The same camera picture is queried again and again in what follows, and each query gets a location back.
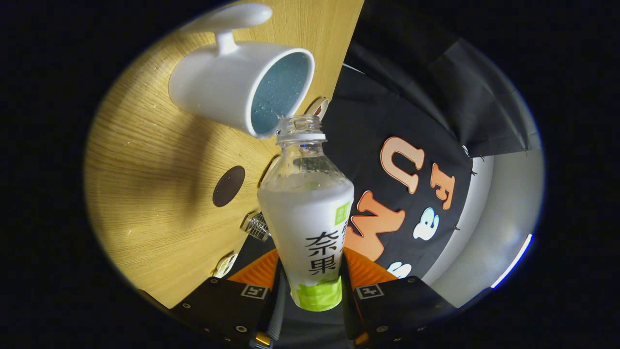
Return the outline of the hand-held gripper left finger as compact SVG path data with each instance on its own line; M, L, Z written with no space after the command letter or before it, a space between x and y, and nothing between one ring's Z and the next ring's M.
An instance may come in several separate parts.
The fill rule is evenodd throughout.
M270 348L282 323L282 272L272 249L231 277L208 278L169 314L226 348Z

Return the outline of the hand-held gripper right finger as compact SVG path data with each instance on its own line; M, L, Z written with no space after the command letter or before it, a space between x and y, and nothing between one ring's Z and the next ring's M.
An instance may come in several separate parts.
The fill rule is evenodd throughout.
M458 313L420 278L397 278L350 248L343 252L341 282L345 332L355 347L403 347Z

